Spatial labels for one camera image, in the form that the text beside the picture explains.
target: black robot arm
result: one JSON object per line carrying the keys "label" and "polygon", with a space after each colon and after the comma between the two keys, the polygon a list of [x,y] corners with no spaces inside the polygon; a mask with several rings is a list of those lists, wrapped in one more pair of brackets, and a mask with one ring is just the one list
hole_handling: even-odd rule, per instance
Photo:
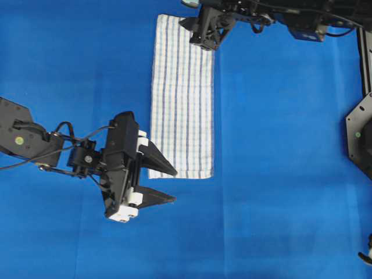
{"label": "black robot arm", "polygon": [[[201,6],[198,17],[180,24],[192,31],[190,43],[217,50],[236,21],[251,25],[254,33],[280,22],[299,40],[322,42],[326,35],[340,37],[360,27],[372,31],[372,2],[369,0],[183,0],[191,8]],[[328,26],[347,28],[328,33]]]}
{"label": "black robot arm", "polygon": [[[70,135],[59,132],[68,125]],[[136,217],[138,209],[173,202],[176,199],[154,189],[139,186],[141,168],[153,169],[171,176],[177,174],[173,166],[139,129],[132,112],[115,116],[108,126],[106,145],[95,150],[96,142],[75,138],[72,125],[61,123],[48,133],[33,122],[29,109],[0,98],[0,152],[33,162],[40,170],[72,177],[91,177],[102,191],[105,216],[127,222]],[[64,148],[65,141],[72,144]],[[67,166],[71,171],[57,169],[61,151],[71,149]]]}

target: white towel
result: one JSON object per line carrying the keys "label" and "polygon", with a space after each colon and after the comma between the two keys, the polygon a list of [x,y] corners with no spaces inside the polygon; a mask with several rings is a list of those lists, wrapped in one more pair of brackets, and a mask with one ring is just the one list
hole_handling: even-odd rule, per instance
{"label": "white towel", "polygon": [[[191,45],[183,18],[160,15],[152,76],[151,141],[178,171],[175,178],[213,176],[214,53]],[[173,178],[149,171],[149,178]]]}

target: blue stripe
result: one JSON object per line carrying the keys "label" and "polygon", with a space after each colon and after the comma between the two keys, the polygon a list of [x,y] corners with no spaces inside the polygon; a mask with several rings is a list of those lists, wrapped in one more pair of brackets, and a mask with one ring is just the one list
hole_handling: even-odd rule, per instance
{"label": "blue stripe", "polygon": [[211,120],[210,120],[210,148],[212,154],[212,165],[210,169],[210,175],[214,175],[214,52],[212,52],[212,71],[210,75],[210,109],[211,109]]}
{"label": "blue stripe", "polygon": [[174,146],[173,146],[173,166],[175,169],[177,169],[177,94],[178,94],[178,67],[180,65],[180,31],[181,26],[178,24],[178,30],[177,30],[177,68],[176,68],[176,91],[175,91],[175,100],[174,100]]}
{"label": "blue stripe", "polygon": [[[163,40],[164,40],[164,34],[163,34],[163,23],[165,21],[165,17],[164,16],[160,16],[162,18],[162,21],[161,21],[161,25],[160,25],[160,30],[159,30],[159,45],[160,45],[160,48],[158,49],[158,51],[160,52],[160,57],[162,57],[162,45],[163,45]],[[162,133],[162,129],[159,129],[159,123],[161,123],[161,117],[162,117],[162,113],[161,113],[161,98],[160,98],[160,95],[158,94],[159,93],[159,90],[160,90],[160,75],[159,73],[162,71],[162,60],[159,59],[159,63],[158,63],[158,66],[156,68],[157,72],[158,72],[158,80],[156,80],[157,82],[157,89],[156,89],[156,107],[157,107],[157,114],[156,114],[156,141],[160,144],[160,140],[161,140],[161,133]]]}
{"label": "blue stripe", "polygon": [[164,113],[165,113],[165,86],[167,81],[167,63],[168,63],[168,26],[169,26],[169,16],[167,16],[167,23],[165,26],[165,66],[164,66],[164,82],[163,82],[163,106],[162,106],[162,138],[161,138],[161,151],[164,152]]}
{"label": "blue stripe", "polygon": [[191,45],[188,47],[188,74],[187,74],[187,119],[186,119],[186,178],[188,178],[188,146],[189,146],[189,118],[190,118],[190,71],[191,71]]}
{"label": "blue stripe", "polygon": [[166,113],[165,113],[165,118],[167,119],[167,122],[166,122],[166,128],[165,128],[165,135],[164,135],[164,150],[163,150],[163,153],[166,155],[166,156],[170,156],[170,137],[171,137],[171,107],[172,107],[172,95],[173,95],[173,69],[174,69],[174,56],[173,56],[173,50],[174,50],[174,29],[175,29],[175,25],[174,22],[175,22],[175,18],[174,17],[169,17],[170,19],[170,23],[169,23],[169,31],[170,31],[170,45],[169,45],[169,49],[168,51],[166,52],[166,56],[170,59],[170,70],[169,70],[169,77],[168,77],[168,81],[167,81],[167,84],[168,84],[168,90],[166,90],[166,96],[168,97],[168,104],[165,106],[166,108]]}
{"label": "blue stripe", "polygon": [[186,58],[187,58],[187,56],[186,56],[186,51],[187,51],[187,48],[189,47],[189,43],[188,43],[188,40],[189,40],[189,32],[187,31],[187,30],[185,30],[185,29],[183,29],[183,28],[181,28],[181,32],[184,34],[184,41],[185,42],[187,42],[187,44],[185,45],[183,45],[184,46],[184,50],[183,50],[183,53],[182,53],[182,61],[183,61],[183,75],[182,75],[182,90],[181,90],[181,92],[182,92],[182,94],[181,94],[181,97],[182,97],[182,105],[180,106],[180,108],[181,108],[181,111],[180,111],[180,113],[179,113],[179,118],[180,118],[180,123],[181,123],[181,127],[182,127],[182,131],[181,131],[181,133],[180,133],[180,144],[179,144],[179,146],[178,146],[178,148],[180,149],[180,154],[181,154],[181,157],[180,157],[180,162],[181,162],[181,166],[182,166],[182,171],[184,171],[185,170],[185,166],[184,166],[184,161],[183,161],[183,159],[184,159],[184,157],[185,157],[185,145],[184,145],[184,133],[183,133],[183,129],[184,129],[184,112],[185,112],[185,102],[184,102],[184,96],[185,96],[185,94],[184,94],[184,88],[185,88],[185,85],[186,85],[186,79],[187,79],[187,75],[186,75],[186,70],[187,70],[187,67],[188,67],[188,65],[187,65],[187,60],[186,60]]}
{"label": "blue stripe", "polygon": [[156,28],[155,28],[155,46],[153,48],[153,63],[152,63],[152,78],[151,78],[151,108],[150,108],[150,115],[151,115],[151,122],[150,122],[150,138],[156,138],[156,135],[152,134],[152,129],[155,129],[154,122],[155,122],[155,117],[152,115],[153,113],[153,108],[155,106],[155,100],[154,100],[154,87],[153,87],[153,82],[154,82],[154,77],[155,77],[155,64],[156,64],[156,42],[158,40],[158,21],[156,21]]}
{"label": "blue stripe", "polygon": [[200,47],[196,47],[195,48],[195,57],[194,57],[194,72],[193,72],[193,76],[194,76],[194,83],[192,84],[193,88],[194,88],[194,100],[193,100],[193,103],[194,105],[192,106],[192,116],[193,116],[193,121],[192,121],[192,125],[193,125],[193,129],[192,129],[192,135],[194,136],[194,141],[192,143],[192,158],[193,158],[193,166],[191,167],[191,170],[193,172],[196,172],[198,170],[198,168],[196,167],[196,161],[198,159],[198,155],[195,154],[195,151],[196,151],[196,93],[198,91],[198,88],[196,87],[196,76],[198,74],[198,70],[196,68],[196,66],[198,65],[198,61],[196,60],[196,58],[198,57],[198,51],[200,52],[201,49]]}
{"label": "blue stripe", "polygon": [[200,54],[200,73],[199,73],[199,178],[202,178],[202,75],[203,75],[203,53]]}

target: green sticker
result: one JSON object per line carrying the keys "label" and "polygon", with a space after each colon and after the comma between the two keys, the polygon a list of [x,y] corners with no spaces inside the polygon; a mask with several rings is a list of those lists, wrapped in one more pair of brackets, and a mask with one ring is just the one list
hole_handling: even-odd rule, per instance
{"label": "green sticker", "polygon": [[23,145],[24,139],[23,139],[23,137],[16,137],[15,142],[18,145]]}

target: screw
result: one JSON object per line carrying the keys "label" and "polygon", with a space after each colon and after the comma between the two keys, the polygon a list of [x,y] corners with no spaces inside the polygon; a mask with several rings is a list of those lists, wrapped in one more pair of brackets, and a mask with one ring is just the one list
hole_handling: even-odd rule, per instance
{"label": "screw", "polygon": [[92,158],[92,156],[87,155],[87,156],[85,156],[84,161],[86,161],[88,164],[90,164],[93,161],[93,158]]}

